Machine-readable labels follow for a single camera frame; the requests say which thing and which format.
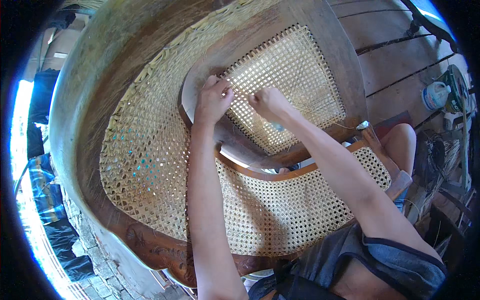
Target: small white object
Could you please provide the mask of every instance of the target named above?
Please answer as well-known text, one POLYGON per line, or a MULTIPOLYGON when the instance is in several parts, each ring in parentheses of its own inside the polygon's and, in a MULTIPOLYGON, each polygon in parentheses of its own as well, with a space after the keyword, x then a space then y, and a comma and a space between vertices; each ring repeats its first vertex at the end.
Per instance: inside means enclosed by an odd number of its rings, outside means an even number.
POLYGON ((368 123, 368 121, 363 121, 362 123, 360 123, 358 126, 357 126, 357 130, 362 130, 362 129, 365 129, 368 127, 368 125, 370 125, 368 123))
POLYGON ((53 57, 59 58, 59 59, 65 59, 67 58, 68 54, 67 53, 61 53, 61 52, 55 52, 53 54, 53 57))

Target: wooden wall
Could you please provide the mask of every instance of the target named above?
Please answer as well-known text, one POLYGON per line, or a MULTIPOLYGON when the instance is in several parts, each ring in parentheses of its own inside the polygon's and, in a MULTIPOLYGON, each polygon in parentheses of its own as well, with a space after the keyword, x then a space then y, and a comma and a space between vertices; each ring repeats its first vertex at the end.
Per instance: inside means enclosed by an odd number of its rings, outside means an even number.
POLYGON ((449 43, 437 41, 423 27, 413 38, 407 37, 412 13, 400 0, 328 2, 357 51, 371 123, 405 110, 413 126, 428 118, 432 112, 424 107, 420 93, 449 64, 459 67, 470 87, 467 64, 449 43))

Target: black fabric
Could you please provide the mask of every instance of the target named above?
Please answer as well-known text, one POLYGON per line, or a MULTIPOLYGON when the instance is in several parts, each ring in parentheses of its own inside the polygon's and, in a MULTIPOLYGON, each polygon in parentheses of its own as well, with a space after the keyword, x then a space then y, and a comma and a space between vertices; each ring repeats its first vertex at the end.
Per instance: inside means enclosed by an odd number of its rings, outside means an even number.
POLYGON ((58 11, 48 22, 48 28, 67 29, 75 21, 75 14, 72 11, 58 11))
POLYGON ((61 266, 72 282, 95 276, 92 261, 88 255, 76 257, 72 251, 78 234, 68 219, 61 219, 44 225, 45 233, 61 266))
POLYGON ((53 89, 60 71, 48 69, 35 75, 27 125, 27 159, 45 154, 42 131, 35 123, 48 124, 53 89))
POLYGON ((48 124, 53 89, 59 73, 60 71, 48 69, 35 74, 32 99, 28 111, 29 123, 48 124))
POLYGON ((27 159, 45 154, 42 131, 33 123, 27 125, 27 159))

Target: plastic jug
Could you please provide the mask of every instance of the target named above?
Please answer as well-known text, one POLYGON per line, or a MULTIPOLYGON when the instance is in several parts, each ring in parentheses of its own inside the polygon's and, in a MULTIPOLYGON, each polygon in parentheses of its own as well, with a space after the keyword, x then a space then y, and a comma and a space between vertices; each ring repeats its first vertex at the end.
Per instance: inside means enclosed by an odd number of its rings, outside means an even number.
POLYGON ((441 81, 435 81, 423 89, 421 98, 428 110, 437 110, 445 106, 450 92, 452 92, 452 89, 449 85, 441 81))

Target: blue cloth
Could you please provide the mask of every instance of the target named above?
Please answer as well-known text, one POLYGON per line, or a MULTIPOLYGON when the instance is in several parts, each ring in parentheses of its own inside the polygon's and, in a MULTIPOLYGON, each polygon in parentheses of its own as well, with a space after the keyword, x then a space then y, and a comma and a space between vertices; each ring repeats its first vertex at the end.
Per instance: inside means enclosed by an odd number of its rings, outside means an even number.
POLYGON ((43 154, 28 161, 33 198, 40 220, 55 222, 67 217, 63 206, 60 185, 50 184, 55 179, 50 166, 50 154, 43 154))
MULTIPOLYGON (((306 250, 289 273, 328 289, 352 258, 407 299, 430 299, 446 277, 445 265, 436 258, 391 240, 367 238, 358 223, 329 234, 306 250)), ((252 286, 250 299, 260 299, 276 288, 279 283, 272 276, 252 286)))
POLYGON ((403 203, 405 202, 405 197, 407 196, 408 188, 406 188, 394 201, 393 204, 398 208, 400 212, 403 210, 403 203))

